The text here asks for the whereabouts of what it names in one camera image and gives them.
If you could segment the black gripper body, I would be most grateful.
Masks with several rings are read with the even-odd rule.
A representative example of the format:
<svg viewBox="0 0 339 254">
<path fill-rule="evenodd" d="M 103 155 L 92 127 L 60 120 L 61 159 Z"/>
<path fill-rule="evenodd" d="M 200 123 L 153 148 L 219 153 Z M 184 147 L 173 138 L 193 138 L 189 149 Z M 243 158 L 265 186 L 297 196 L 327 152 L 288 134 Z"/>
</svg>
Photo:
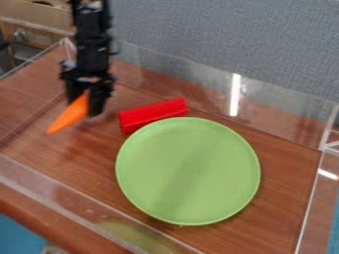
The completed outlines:
<svg viewBox="0 0 339 254">
<path fill-rule="evenodd" d="M 109 73 L 108 68 L 109 49 L 107 47 L 79 46 L 76 59 L 61 61 L 60 79 L 65 83 L 68 80 L 87 82 L 88 91 L 95 84 L 109 85 L 112 88 L 116 77 Z"/>
</svg>

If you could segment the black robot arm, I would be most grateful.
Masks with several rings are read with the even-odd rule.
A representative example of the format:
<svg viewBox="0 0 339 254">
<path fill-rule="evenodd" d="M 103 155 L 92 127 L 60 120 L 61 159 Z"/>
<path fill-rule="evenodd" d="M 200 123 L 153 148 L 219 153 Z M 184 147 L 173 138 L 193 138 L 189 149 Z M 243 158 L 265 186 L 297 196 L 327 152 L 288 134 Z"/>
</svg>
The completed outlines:
<svg viewBox="0 0 339 254">
<path fill-rule="evenodd" d="M 107 99 L 113 92 L 116 77 L 109 73 L 112 36 L 111 15 L 107 0 L 69 0 L 73 26 L 76 27 L 76 59 L 61 61 L 60 79 L 65 82 L 68 103 L 73 103 L 84 92 L 87 116 L 103 113 Z"/>
</svg>

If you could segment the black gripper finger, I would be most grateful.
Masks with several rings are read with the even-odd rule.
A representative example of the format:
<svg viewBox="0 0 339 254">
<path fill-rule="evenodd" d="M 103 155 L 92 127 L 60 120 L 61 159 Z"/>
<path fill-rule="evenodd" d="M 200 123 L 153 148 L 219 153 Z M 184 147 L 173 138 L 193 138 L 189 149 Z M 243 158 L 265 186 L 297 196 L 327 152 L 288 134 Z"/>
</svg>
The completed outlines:
<svg viewBox="0 0 339 254">
<path fill-rule="evenodd" d="M 112 88 L 109 85 L 95 84 L 88 93 L 88 116 L 97 116 L 104 109 L 105 101 L 111 97 Z"/>
<path fill-rule="evenodd" d="M 72 103 L 84 94 L 84 91 L 88 89 L 88 83 L 76 80 L 68 80 L 65 83 L 65 89 L 68 103 Z"/>
</svg>

